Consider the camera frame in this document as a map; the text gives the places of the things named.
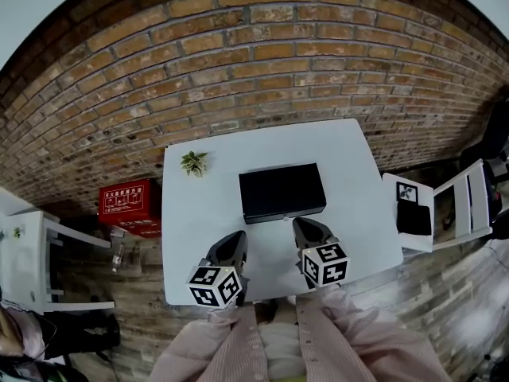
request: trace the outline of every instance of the person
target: person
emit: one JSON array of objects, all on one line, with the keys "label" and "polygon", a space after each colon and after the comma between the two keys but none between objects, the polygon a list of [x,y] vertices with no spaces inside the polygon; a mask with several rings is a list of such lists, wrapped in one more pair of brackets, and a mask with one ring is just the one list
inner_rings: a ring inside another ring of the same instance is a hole
[{"label": "person", "polygon": [[[87,329],[106,328],[103,334]],[[34,312],[0,306],[0,357],[3,363],[30,363],[69,353],[95,353],[120,342],[115,316]]]},{"label": "person", "polygon": [[423,335],[360,310],[338,285],[277,306],[271,317],[268,305],[231,305],[188,323],[150,381],[450,382]]}]

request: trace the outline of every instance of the red fire extinguisher box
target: red fire extinguisher box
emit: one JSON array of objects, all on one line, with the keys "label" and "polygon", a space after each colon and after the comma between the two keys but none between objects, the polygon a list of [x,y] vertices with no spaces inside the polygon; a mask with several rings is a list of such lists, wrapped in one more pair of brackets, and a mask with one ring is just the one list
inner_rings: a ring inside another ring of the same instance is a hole
[{"label": "red fire extinguisher box", "polygon": [[145,238],[161,236],[161,200],[161,187],[150,179],[103,187],[99,222]]}]

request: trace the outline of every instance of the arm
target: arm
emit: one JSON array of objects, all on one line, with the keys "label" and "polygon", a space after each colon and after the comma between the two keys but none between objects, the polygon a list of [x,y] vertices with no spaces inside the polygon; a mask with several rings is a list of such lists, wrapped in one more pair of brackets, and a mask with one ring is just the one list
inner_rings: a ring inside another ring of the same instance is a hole
[{"label": "arm", "polygon": [[237,322],[235,314],[235,305],[230,305],[210,311],[207,320],[187,324],[159,357],[149,381],[180,382],[199,376]]},{"label": "arm", "polygon": [[317,297],[378,382],[450,381],[428,339],[392,314],[358,309],[337,285],[319,290]]},{"label": "arm", "polygon": [[23,343],[13,321],[0,307],[0,354],[12,357],[23,355]]}]

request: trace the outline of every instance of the succulent plant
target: succulent plant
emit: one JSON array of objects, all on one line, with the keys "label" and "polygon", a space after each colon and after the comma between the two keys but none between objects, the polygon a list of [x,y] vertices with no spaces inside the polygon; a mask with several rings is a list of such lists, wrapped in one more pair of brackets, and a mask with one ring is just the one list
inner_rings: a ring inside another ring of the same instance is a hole
[{"label": "succulent plant", "polygon": [[197,177],[201,177],[207,171],[207,160],[205,157],[207,153],[194,154],[193,151],[189,151],[185,156],[182,156],[182,169],[187,174],[193,173]]}]

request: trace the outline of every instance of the black box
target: black box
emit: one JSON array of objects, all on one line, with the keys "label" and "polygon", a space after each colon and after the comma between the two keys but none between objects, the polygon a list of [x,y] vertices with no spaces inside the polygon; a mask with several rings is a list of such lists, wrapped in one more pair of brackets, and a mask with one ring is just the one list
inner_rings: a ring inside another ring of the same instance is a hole
[{"label": "black box", "polygon": [[317,164],[239,174],[246,224],[322,212],[327,204]]}]

